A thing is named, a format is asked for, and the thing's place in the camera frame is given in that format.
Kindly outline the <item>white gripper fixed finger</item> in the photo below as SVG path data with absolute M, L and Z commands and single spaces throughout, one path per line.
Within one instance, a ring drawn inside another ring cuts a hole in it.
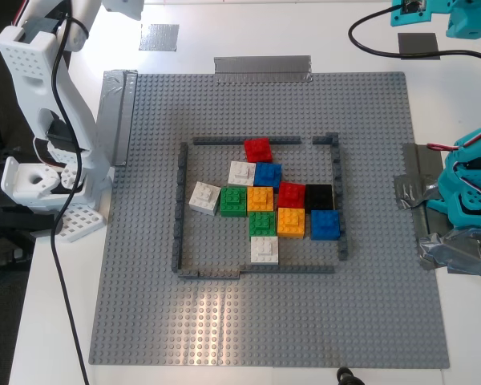
M 103 6 L 108 12 L 120 13 L 133 20 L 140 20 L 144 0 L 103 0 Z

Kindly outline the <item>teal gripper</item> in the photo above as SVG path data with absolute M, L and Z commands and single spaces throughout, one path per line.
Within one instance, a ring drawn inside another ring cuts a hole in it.
M 446 36 L 481 39 L 481 1 L 453 1 Z

